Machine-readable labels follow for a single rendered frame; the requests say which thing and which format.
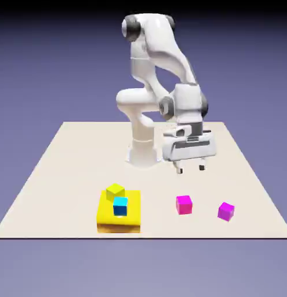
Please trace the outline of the large yellow box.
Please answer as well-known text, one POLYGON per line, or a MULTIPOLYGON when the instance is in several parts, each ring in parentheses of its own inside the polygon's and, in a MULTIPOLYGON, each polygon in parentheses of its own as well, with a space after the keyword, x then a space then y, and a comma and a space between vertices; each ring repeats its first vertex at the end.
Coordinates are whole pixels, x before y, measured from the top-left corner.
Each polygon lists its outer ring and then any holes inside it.
POLYGON ((127 215, 115 216, 113 202, 106 198, 106 191, 101 192, 97 208, 96 222, 98 233, 140 233, 141 195, 139 190, 126 190, 128 197, 127 215))

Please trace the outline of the small purple cube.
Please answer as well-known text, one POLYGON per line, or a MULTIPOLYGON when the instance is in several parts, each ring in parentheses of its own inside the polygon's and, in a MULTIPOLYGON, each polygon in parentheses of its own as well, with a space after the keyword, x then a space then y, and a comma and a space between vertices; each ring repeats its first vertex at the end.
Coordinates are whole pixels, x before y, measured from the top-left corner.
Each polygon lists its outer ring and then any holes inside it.
POLYGON ((223 202, 221 206, 219 206, 217 217, 229 222, 234 216, 234 210, 235 206, 223 202))

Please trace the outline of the small cyan cube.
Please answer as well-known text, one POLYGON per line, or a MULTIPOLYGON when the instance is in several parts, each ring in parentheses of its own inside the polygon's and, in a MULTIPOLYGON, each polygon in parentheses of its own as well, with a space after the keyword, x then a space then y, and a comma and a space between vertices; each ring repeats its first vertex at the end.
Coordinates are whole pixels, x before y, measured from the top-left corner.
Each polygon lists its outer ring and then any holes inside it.
POLYGON ((128 197, 115 197, 112 206, 114 216, 126 216, 128 213, 128 197))

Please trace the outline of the small yellow cube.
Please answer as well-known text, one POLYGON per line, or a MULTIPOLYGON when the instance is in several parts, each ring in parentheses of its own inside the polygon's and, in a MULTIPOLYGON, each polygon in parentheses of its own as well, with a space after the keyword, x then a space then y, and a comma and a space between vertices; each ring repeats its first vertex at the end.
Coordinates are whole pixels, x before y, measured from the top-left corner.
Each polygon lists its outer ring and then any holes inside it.
POLYGON ((113 183, 112 185, 106 188, 106 199, 113 202, 115 197, 124 197, 125 196, 125 188, 117 183, 113 183))

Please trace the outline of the small magenta cube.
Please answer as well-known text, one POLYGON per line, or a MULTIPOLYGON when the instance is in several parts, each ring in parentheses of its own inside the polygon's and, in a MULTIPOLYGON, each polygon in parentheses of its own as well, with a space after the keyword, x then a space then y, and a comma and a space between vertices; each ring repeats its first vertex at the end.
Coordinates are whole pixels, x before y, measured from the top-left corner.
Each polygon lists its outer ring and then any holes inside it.
POLYGON ((179 215, 187 215, 192 213, 192 200, 189 195, 181 195, 176 197, 176 209, 179 215))

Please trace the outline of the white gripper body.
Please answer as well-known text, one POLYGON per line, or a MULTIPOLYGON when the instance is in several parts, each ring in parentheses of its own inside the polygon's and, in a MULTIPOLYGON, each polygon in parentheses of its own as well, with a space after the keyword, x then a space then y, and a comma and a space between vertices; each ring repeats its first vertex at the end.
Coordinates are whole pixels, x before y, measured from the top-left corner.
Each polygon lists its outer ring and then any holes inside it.
POLYGON ((215 139, 212 132, 201 136, 164 136, 162 156, 165 161, 181 161, 216 155, 215 139))

